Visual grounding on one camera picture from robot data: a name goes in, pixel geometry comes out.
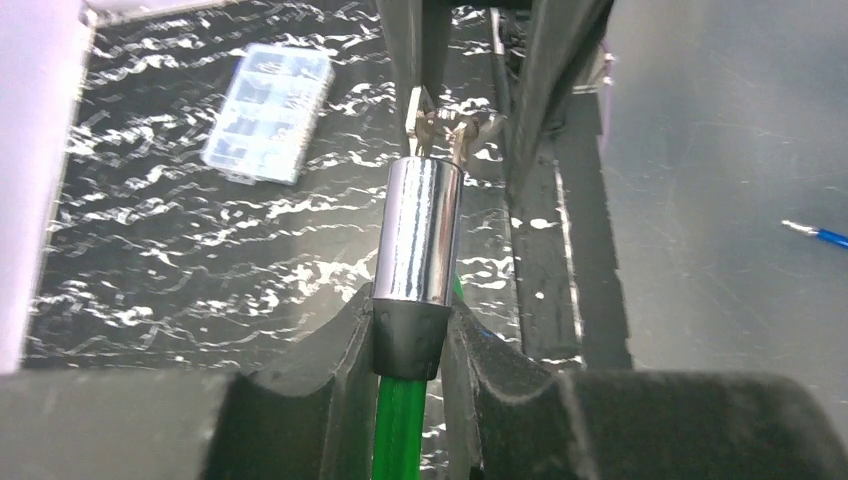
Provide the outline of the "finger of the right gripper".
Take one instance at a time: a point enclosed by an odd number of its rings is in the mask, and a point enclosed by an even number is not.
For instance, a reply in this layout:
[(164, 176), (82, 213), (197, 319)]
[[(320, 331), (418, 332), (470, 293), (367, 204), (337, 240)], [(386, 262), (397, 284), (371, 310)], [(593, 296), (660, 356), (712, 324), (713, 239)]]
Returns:
[(433, 103), (440, 104), (452, 6), (437, 0), (377, 0), (376, 7), (395, 83), (400, 152), (408, 156), (405, 120), (412, 89), (425, 87)]
[(612, 0), (523, 1), (531, 14), (525, 57), (508, 119), (504, 164), (510, 199), (520, 196), (546, 122), (571, 95), (606, 33)]

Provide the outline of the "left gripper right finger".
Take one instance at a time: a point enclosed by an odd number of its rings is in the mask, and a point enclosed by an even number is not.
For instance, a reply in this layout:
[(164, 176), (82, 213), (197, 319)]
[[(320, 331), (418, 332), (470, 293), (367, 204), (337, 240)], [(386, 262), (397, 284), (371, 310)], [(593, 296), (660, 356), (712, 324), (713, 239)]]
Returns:
[(453, 308), (442, 358), (453, 479), (843, 479), (815, 398), (763, 373), (550, 371)]

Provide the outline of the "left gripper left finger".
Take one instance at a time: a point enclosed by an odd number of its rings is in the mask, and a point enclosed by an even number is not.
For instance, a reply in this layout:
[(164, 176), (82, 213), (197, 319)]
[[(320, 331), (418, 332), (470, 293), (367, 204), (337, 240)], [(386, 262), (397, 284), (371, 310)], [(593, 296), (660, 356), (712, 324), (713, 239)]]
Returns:
[(262, 369), (1, 379), (5, 479), (366, 479), (370, 286)]

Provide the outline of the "green cable lock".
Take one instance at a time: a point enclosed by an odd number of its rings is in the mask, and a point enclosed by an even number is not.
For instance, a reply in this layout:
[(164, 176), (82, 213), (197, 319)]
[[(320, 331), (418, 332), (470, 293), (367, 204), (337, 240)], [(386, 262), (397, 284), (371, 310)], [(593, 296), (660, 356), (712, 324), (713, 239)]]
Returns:
[(462, 170), (443, 160), (405, 157), (389, 171), (372, 293), (375, 479), (420, 475), (427, 384), (455, 296), (462, 185)]

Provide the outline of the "clear plastic parts box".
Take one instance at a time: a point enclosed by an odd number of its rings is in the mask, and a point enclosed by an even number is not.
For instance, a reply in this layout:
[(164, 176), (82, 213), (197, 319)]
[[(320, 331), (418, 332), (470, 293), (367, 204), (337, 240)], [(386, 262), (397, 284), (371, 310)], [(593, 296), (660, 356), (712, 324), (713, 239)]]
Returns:
[(248, 45), (201, 160), (234, 182), (296, 184), (333, 79), (325, 52)]

